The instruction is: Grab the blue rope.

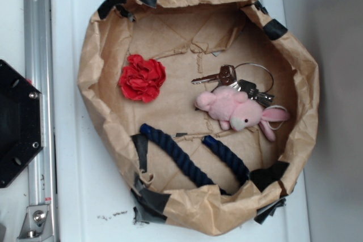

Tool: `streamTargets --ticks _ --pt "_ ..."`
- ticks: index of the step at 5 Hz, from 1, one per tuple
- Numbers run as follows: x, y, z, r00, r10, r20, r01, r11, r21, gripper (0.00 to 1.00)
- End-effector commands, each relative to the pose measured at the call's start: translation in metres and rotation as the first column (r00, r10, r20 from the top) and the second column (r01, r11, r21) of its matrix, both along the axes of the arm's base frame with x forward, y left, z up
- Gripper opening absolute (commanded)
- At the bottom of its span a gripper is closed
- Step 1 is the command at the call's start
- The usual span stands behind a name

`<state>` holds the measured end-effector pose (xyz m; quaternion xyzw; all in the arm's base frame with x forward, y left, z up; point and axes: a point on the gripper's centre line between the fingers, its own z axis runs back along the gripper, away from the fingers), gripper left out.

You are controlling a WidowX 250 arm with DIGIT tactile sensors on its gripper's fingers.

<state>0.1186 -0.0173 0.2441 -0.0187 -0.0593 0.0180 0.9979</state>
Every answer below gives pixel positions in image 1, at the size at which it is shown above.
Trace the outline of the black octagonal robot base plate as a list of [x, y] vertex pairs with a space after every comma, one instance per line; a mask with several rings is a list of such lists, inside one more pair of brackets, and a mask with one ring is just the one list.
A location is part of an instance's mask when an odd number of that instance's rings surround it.
[[41, 92], [1, 60], [1, 188], [43, 148]]

